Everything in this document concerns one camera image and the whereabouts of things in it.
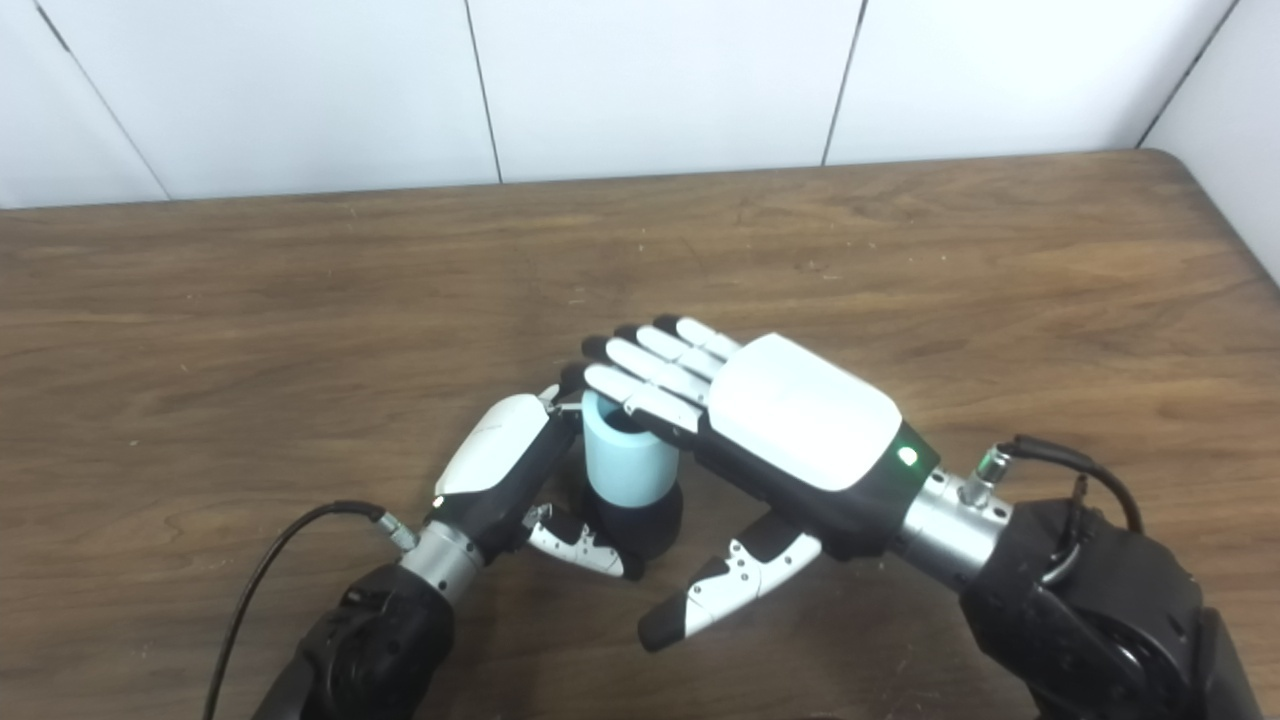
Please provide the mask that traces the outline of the right white-black robot hand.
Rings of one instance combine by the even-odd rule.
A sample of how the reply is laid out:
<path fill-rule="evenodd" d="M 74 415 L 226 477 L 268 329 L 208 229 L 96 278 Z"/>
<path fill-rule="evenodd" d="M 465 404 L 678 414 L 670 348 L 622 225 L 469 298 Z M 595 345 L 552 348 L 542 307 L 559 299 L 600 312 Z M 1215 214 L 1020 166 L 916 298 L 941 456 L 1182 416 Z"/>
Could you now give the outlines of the right white-black robot hand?
<path fill-rule="evenodd" d="M 886 553 L 940 455 L 884 392 L 792 340 L 740 343 L 691 316 L 588 337 L 561 373 L 765 503 L 724 557 L 637 623 L 655 653 L 790 582 L 818 556 Z"/>

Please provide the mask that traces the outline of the left white-black robot hand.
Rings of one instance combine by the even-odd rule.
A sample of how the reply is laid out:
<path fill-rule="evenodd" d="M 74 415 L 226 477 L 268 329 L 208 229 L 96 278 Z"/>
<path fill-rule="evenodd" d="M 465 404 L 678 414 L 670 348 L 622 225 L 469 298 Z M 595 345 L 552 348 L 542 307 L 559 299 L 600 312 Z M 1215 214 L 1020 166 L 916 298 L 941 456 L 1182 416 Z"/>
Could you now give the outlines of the left white-black robot hand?
<path fill-rule="evenodd" d="M 567 402 L 571 388 L 556 383 L 539 393 L 508 396 L 492 405 L 466 436 L 435 483 L 434 502 L 410 555 L 445 591 L 443 561 L 428 550 L 451 546 L 470 574 L 526 544 L 562 562 L 636 582 L 645 562 L 612 544 L 586 520 L 540 495 L 564 455 L 582 434 L 582 405 Z"/>

